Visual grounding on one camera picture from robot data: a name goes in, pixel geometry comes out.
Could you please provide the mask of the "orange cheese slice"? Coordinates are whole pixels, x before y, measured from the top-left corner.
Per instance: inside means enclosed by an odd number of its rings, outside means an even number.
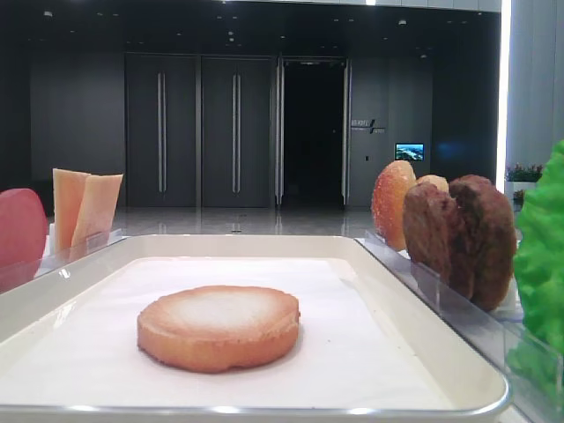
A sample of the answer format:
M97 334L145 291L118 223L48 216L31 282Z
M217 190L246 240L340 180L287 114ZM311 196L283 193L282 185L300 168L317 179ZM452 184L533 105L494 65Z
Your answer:
M97 234L108 234L122 184L122 174L96 175L85 179L85 190L78 211L71 246L84 243Z
M53 193L55 217L55 249L64 251L71 247L71 240L78 220L78 213L89 173L53 168Z

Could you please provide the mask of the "white serving tray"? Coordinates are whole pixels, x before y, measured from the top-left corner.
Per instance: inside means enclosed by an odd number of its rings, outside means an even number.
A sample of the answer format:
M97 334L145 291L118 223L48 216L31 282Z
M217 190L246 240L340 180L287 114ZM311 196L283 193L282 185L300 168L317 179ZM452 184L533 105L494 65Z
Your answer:
M143 235L55 269L1 297L1 361L33 339L29 329L138 260L164 258L341 259L372 317L413 353L447 400L441 409L94 406L3 404L4 422L495 422L508 408L505 375L469 346L359 241L338 236Z

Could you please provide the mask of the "dark double door middle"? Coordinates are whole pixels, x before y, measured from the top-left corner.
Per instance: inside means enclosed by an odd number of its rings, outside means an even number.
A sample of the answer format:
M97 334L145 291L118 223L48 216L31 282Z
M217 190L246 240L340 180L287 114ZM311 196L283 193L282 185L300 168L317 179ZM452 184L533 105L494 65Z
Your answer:
M271 61L202 61L205 207L270 205Z

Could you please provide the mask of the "brown meat patty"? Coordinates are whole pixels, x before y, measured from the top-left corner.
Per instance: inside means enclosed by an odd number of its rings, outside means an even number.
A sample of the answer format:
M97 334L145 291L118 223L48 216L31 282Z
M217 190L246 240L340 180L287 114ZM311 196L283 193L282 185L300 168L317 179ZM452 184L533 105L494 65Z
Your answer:
M471 302L490 312L508 293L516 253L514 213L508 198L483 176L468 174L449 184L466 224L473 260Z
M471 298L474 261L456 200L431 182L411 187L404 197L403 229L411 260L433 270L464 298Z

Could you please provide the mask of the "left orange cheese slice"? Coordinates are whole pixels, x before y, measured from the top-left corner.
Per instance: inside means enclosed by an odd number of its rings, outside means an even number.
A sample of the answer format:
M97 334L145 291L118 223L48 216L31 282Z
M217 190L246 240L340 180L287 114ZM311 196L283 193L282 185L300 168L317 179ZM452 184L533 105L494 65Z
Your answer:
M71 240L78 220L78 213L89 173L53 168L53 193L55 217L55 249L64 251L71 247Z

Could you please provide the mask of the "right brown meat patty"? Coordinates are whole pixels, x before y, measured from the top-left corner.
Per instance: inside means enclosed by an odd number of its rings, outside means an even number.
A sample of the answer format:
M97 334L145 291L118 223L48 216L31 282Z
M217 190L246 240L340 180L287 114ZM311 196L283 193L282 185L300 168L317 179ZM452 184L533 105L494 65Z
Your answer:
M473 260L471 302L490 312L508 293L516 253L514 213L508 198L483 176L468 174L449 184L466 224Z

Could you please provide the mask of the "white paper tray liner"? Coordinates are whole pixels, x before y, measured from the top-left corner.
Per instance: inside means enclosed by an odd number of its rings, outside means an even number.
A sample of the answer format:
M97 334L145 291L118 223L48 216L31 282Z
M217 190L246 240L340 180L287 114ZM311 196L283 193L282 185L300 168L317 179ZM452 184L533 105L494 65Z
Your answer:
M28 331L1 361L3 404L441 409L447 400L412 352L354 289L341 259L138 259ZM301 337L265 367L202 375L137 348L138 313L163 295L209 285L268 286L294 295Z

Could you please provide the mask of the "right orange cheese slice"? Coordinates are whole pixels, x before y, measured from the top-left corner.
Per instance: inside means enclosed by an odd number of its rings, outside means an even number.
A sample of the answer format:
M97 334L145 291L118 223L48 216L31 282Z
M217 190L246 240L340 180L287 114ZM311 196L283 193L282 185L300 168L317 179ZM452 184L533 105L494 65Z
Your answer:
M85 179L85 190L78 211L71 246L84 243L97 234L108 234L122 184L122 174L96 175Z

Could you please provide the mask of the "dark double door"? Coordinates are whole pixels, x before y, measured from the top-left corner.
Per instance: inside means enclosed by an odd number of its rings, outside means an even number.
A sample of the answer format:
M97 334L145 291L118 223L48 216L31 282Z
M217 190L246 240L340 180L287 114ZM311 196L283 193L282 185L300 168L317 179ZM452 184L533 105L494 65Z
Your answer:
M128 55L126 81L128 205L195 206L195 59Z
M271 61L202 61L205 207L270 205Z

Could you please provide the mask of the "left brown meat patty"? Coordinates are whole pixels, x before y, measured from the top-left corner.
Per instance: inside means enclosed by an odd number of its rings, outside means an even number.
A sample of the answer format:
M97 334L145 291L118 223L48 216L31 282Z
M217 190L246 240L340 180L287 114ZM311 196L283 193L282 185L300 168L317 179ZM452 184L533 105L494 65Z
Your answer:
M433 270L464 298L471 298L474 261L456 200L431 182L411 187L404 197L403 229L411 260Z

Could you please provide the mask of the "dark double door left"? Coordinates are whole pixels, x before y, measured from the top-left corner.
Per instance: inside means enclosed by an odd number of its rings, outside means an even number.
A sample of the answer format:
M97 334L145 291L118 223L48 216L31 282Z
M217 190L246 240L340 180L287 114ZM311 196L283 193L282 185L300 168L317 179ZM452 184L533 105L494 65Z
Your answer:
M126 81L128 205L195 206L195 59L128 55Z

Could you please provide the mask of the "clear acrylic left holder rail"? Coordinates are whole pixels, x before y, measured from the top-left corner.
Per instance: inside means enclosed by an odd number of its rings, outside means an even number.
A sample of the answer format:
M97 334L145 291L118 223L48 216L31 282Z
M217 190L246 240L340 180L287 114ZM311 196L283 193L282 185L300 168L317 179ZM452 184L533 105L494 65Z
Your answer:
M22 286L39 276L74 263L78 259L104 249L125 238L121 229L109 233L98 233L88 237L77 246L44 256L31 263L15 263L1 269L1 293Z

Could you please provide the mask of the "red tomato slice front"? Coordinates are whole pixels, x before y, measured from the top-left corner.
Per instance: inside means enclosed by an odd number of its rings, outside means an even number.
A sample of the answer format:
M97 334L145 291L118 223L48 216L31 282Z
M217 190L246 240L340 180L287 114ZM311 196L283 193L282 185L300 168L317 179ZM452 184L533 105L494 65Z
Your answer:
M1 193L1 267L35 263L42 258L48 221L38 195L31 189Z

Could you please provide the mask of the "clear acrylic holder rail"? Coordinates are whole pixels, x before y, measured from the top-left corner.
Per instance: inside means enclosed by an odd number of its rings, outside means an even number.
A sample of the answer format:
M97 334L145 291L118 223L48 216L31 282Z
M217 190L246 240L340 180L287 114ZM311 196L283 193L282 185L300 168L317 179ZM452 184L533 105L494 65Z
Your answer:
M98 233L88 237L77 246L44 256L31 263L15 263L1 269L1 293L22 286L39 276L74 263L78 259L104 249L125 238L121 229L109 233Z
M446 324L508 377L513 404L527 422L563 421L563 355L533 336L517 311L487 313L367 232L360 244Z

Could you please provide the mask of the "small wall display screen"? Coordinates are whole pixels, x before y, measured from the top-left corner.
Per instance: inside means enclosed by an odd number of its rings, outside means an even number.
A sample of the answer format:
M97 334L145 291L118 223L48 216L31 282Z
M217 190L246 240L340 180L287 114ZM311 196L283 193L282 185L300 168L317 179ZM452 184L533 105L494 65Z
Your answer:
M423 161L424 158L425 147L421 143L396 143L395 145L395 160Z

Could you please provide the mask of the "green lettuce leaf in holder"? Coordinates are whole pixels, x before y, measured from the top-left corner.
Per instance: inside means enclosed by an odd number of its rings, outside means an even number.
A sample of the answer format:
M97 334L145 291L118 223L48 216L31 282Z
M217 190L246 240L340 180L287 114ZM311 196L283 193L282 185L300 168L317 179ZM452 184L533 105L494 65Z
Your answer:
M553 148L537 187L525 192L514 273L523 324L532 339L510 354L513 369L563 405L563 143Z

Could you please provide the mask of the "potted plants in planter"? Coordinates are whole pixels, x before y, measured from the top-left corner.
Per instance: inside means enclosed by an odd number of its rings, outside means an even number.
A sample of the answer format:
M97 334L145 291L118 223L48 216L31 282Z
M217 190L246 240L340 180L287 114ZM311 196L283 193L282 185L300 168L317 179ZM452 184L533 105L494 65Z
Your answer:
M527 189L534 189L543 173L542 165L508 166L505 174L505 194L514 204L522 204Z

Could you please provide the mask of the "clear acrylic right holder rail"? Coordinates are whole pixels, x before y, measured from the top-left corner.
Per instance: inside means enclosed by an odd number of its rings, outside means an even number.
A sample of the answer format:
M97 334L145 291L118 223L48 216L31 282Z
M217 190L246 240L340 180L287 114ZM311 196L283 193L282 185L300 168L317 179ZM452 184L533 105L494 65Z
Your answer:
M533 336L517 311L487 313L367 232L360 244L446 324L508 377L513 404L527 422L563 421L563 355Z

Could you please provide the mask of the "tan bun slice behind patties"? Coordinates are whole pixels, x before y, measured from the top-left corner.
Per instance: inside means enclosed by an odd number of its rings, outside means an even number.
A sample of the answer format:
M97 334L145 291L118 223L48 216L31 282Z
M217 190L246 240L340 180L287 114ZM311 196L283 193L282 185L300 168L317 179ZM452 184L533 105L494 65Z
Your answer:
M436 174L426 174L417 179L416 183L428 182L433 184L438 190L448 193L449 183L446 178Z

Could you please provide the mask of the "sesame top bun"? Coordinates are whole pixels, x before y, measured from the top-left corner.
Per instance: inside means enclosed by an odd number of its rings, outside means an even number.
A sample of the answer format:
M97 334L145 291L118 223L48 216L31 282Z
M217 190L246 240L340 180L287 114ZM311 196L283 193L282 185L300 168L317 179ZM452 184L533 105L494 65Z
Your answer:
M389 163L375 181L371 204L375 232L395 251L405 249L404 197L415 182L412 165L406 160Z

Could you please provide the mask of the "round bottom bun slice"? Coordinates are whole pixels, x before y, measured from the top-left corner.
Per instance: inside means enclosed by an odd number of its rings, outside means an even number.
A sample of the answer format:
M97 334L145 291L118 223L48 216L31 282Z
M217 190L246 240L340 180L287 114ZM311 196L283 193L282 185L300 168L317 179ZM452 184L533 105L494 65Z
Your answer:
M137 317L137 346L171 367L215 374L287 355L300 332L300 303L258 286L201 286L160 297Z

